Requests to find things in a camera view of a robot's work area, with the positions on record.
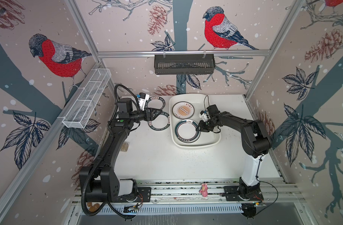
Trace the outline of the green red rim plate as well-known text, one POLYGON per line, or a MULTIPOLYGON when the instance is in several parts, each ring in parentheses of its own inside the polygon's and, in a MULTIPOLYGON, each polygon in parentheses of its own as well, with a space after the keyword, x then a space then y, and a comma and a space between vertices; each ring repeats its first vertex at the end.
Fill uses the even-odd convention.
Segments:
POLYGON ((175 128, 174 133, 176 138, 183 143, 193 143, 200 137, 200 132, 197 131, 198 124, 193 120, 181 120, 175 128))

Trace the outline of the orange sunburst plate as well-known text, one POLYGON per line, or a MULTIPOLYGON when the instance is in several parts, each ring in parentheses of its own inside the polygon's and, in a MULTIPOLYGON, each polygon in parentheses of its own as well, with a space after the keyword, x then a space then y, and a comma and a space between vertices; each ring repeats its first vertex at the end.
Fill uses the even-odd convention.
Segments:
POLYGON ((185 101, 178 102, 172 107, 172 114, 180 120, 191 118, 194 115, 194 112, 194 106, 185 101))

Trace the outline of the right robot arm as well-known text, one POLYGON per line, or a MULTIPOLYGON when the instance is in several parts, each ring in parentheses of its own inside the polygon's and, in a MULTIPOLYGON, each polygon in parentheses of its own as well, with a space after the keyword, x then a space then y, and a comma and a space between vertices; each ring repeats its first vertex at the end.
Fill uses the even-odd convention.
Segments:
POLYGON ((226 126, 240 133, 242 147, 248 157, 239 179, 238 194, 242 199, 250 199, 260 192, 260 166, 272 145, 264 123, 261 120, 240 118, 226 111, 220 112, 216 105, 201 111, 199 117, 201 121, 196 131, 212 132, 216 127, 226 126))

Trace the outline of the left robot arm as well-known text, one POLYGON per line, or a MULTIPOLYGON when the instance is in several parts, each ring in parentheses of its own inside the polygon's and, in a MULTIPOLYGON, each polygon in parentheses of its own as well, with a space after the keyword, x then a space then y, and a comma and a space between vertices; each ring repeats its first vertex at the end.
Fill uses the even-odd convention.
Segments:
POLYGON ((112 119, 108 122, 109 136, 99 155, 90 166, 82 167, 79 172, 81 202, 118 202, 133 201, 138 198, 136 180, 124 179, 123 186, 114 172, 116 159, 135 123, 153 121, 162 109, 133 109, 131 98, 122 98, 116 102, 112 119))

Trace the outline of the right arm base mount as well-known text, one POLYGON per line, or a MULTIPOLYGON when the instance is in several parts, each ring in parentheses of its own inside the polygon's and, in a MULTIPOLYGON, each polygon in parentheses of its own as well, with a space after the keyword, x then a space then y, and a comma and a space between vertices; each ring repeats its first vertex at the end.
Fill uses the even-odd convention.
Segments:
POLYGON ((252 201, 262 202, 264 197, 262 195, 260 184, 254 186, 247 186, 244 183, 239 186, 224 186, 223 196, 226 201, 229 202, 240 202, 240 201, 252 201))

